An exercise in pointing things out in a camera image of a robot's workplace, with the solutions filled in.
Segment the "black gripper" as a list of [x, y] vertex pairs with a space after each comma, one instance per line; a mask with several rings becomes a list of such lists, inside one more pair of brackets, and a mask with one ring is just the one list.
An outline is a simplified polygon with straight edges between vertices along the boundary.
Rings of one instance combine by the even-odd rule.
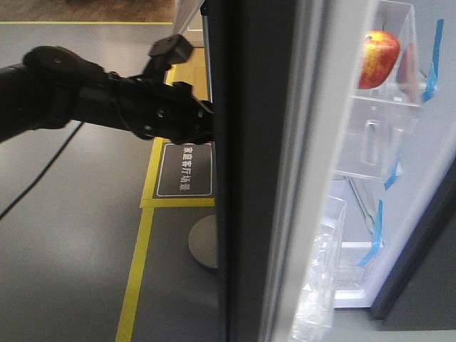
[[172, 143], [214, 140], [212, 105], [196, 99], [188, 83], [167, 85], [109, 72], [108, 94], [110, 109], [140, 139], [165, 138]]

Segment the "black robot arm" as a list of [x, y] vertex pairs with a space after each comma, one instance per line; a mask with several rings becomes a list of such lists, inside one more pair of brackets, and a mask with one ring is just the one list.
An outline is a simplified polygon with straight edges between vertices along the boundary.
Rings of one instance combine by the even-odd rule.
[[20, 64], [1, 69], [1, 141], [70, 121], [131, 132], [176, 145], [213, 141], [212, 106], [185, 82], [165, 84], [165, 72], [191, 50], [150, 53], [137, 76], [123, 78], [60, 46], [39, 46]]

